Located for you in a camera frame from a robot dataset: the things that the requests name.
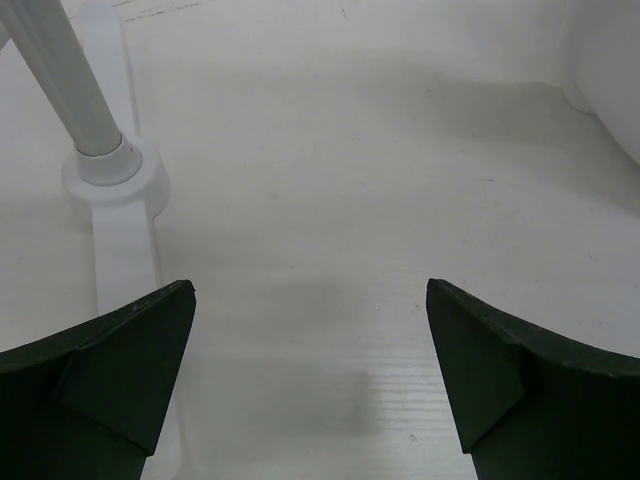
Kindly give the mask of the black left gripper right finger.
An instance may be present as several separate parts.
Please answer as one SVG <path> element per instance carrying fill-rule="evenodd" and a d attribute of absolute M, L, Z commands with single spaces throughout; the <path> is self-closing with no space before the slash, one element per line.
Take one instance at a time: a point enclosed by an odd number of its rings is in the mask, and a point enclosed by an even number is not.
<path fill-rule="evenodd" d="M 639 361 L 442 279 L 426 311 L 461 449 L 480 479 L 636 479 Z"/>

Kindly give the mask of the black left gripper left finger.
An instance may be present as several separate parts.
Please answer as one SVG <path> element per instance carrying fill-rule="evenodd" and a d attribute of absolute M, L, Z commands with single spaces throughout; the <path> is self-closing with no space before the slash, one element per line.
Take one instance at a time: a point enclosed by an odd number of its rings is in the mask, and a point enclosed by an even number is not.
<path fill-rule="evenodd" d="M 1 354 L 4 479 L 138 479 L 156 452 L 196 310 L 179 280 Z"/>

